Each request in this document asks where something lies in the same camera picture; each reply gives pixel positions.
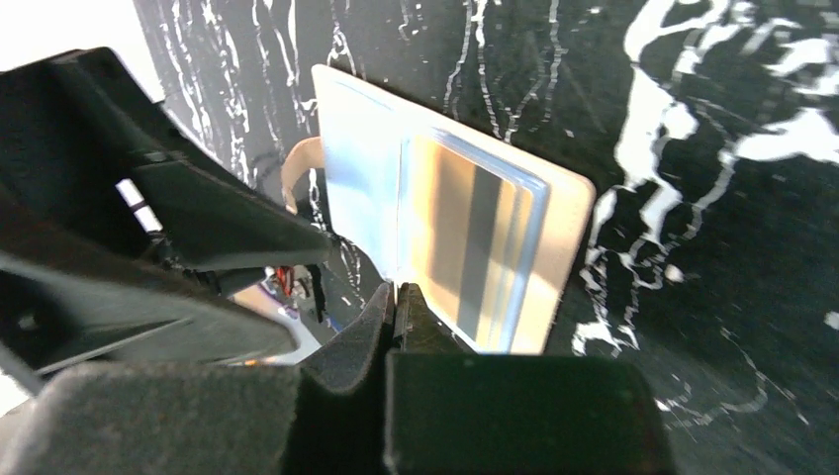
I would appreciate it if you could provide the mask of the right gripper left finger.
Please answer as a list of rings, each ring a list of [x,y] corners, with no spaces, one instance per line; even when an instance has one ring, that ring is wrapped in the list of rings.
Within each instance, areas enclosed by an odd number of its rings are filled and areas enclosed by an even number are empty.
[[[54,378],[5,474],[380,474],[394,289],[293,366],[90,363]]]

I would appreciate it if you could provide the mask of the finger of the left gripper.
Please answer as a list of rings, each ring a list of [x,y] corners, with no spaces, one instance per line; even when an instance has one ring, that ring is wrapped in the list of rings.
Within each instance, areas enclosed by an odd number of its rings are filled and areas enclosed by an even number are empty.
[[[1,346],[49,375],[81,362],[234,363],[299,346],[286,325],[141,259],[149,240],[117,193],[58,219],[1,199]]]
[[[111,251],[146,238],[129,180],[196,271],[315,264],[330,239],[236,179],[142,91],[109,48],[70,50],[1,75],[1,186],[15,202]]]

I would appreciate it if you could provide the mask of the beige leather card holder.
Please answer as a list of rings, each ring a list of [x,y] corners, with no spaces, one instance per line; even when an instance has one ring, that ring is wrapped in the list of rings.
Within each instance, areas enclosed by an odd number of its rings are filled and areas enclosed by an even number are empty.
[[[594,184],[336,68],[312,77],[319,134],[282,165],[288,209],[312,178],[333,231],[383,279],[417,284],[472,348],[541,353]]]

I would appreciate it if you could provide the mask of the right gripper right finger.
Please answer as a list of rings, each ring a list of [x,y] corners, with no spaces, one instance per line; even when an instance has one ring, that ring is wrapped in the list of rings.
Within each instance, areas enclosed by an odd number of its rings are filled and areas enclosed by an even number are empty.
[[[398,293],[401,348],[385,360],[383,464],[391,474],[672,474],[652,391],[597,357],[449,351],[416,284]]]

